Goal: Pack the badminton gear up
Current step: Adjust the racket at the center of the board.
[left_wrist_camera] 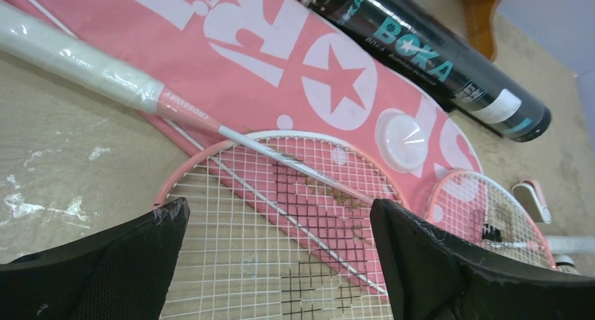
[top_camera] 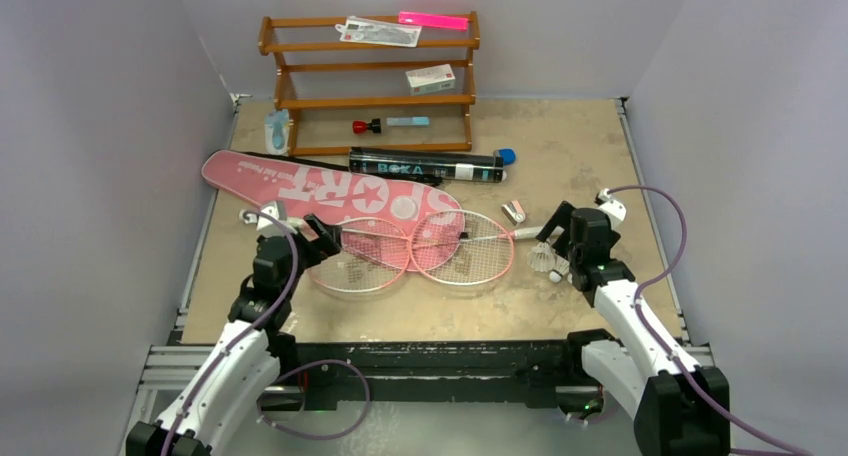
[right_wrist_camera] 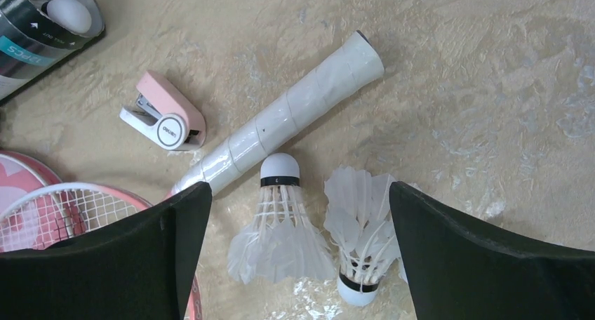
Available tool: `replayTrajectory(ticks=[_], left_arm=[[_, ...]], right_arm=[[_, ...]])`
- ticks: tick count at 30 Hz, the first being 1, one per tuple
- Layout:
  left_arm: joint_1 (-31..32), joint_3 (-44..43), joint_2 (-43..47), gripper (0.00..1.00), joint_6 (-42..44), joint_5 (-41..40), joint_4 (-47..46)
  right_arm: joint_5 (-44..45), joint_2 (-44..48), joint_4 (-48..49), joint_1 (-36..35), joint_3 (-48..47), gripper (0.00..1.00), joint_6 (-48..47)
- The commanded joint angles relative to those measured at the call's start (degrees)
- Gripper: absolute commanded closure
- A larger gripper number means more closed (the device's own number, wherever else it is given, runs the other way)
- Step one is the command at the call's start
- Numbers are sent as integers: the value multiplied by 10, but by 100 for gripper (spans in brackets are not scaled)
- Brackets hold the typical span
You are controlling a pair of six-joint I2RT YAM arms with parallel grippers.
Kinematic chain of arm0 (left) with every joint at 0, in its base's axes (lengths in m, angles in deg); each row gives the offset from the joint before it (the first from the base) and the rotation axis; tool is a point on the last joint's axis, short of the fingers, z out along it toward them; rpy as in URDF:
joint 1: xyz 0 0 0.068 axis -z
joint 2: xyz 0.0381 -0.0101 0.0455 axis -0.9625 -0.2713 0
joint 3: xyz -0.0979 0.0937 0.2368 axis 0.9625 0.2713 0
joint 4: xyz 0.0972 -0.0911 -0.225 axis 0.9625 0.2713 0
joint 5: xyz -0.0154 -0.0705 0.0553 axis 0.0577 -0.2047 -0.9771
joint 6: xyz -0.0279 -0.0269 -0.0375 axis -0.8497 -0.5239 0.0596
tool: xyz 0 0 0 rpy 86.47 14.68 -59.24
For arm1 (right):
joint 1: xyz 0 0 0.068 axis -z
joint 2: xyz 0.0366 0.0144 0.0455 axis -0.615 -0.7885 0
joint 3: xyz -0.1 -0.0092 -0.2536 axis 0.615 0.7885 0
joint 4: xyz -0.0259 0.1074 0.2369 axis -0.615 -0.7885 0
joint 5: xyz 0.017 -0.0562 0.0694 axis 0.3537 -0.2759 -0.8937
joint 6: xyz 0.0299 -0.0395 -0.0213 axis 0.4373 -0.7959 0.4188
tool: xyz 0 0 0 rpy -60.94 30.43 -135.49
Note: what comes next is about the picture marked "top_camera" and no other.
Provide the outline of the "pink badminton racket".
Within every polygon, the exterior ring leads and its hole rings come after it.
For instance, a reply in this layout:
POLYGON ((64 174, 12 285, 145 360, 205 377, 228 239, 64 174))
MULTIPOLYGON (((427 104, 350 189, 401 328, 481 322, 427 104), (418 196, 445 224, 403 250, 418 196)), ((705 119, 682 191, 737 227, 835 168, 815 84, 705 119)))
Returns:
POLYGON ((515 259, 515 243, 535 241, 543 228, 509 230, 468 210, 430 214, 411 230, 410 263, 425 277, 446 285, 473 286, 503 276, 515 259))
POLYGON ((338 255, 306 263, 298 255, 297 232, 285 230, 282 236, 270 238, 260 235, 253 260, 254 285, 276 297, 284 289, 293 292, 306 274, 329 290, 366 293, 392 284, 407 269, 405 233, 392 222, 373 217, 322 221, 342 227, 343 249, 338 255))

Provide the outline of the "black shuttlecock tube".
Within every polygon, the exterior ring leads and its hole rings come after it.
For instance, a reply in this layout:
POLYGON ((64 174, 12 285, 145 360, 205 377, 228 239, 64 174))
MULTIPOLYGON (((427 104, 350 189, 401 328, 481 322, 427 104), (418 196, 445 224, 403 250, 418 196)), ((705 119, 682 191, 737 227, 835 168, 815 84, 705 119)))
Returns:
POLYGON ((506 164, 501 156, 352 147, 348 154, 352 172, 398 178, 442 178, 501 183, 506 164))

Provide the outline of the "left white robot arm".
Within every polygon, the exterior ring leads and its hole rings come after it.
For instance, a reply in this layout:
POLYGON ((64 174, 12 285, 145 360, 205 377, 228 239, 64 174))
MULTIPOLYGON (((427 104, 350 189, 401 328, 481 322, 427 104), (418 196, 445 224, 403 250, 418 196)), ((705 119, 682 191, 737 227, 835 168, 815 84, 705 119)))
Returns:
POLYGON ((265 219, 277 232, 258 237, 217 343, 174 402, 132 427, 126 454, 220 455, 264 389, 297 375, 295 339, 281 328, 304 272, 341 252, 342 229, 313 214, 297 223, 265 219))

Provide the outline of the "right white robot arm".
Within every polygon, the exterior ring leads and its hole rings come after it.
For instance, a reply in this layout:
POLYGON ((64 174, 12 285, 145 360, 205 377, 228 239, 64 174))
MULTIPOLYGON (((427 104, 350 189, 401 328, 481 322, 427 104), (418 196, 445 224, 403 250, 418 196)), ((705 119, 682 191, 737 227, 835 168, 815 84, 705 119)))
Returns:
POLYGON ((611 255, 626 210, 610 199, 595 208, 562 202, 549 219, 563 233, 553 251, 566 280, 612 327, 616 340, 592 336, 564 352, 561 368, 576 383, 599 382, 631 417, 644 455, 727 455, 730 402, 723 372, 702 365, 665 329, 629 267, 611 255))

